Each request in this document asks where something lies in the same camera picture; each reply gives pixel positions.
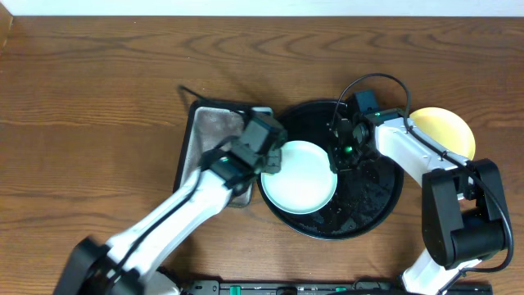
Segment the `yellow plate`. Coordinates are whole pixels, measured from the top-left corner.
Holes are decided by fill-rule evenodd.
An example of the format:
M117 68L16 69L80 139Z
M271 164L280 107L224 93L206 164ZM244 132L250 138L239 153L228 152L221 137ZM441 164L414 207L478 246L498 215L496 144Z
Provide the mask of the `yellow plate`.
M451 152L470 160L476 152L474 134L460 116L439 107L425 107L414 111L410 117L424 133Z

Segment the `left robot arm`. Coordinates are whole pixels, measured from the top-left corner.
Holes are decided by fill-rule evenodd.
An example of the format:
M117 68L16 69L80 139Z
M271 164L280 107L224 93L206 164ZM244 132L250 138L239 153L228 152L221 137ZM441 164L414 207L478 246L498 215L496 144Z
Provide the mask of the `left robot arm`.
M229 136L204 152L187 182L144 219L98 244L78 243L55 294L144 294L180 243L262 172L280 169L281 139Z

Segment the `light blue streaked plate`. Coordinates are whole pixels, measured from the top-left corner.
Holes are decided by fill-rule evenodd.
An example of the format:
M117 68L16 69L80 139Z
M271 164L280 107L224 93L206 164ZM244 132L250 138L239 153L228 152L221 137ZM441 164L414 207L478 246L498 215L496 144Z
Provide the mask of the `light blue streaked plate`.
M278 209L305 215L322 209L337 189L337 174L327 153L307 141L290 141L281 147L281 170L261 175L262 192Z

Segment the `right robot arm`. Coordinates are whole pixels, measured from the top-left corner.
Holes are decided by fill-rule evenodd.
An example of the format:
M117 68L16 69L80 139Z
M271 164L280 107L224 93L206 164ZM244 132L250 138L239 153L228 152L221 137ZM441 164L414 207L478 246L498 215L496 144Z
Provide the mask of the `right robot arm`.
M447 294L468 272L506 251L490 273L504 270L514 253L514 237L497 165L471 161L421 131L402 111L334 112L330 122L330 163L348 170L371 157L387 158L422 189L425 249L401 275L408 293Z

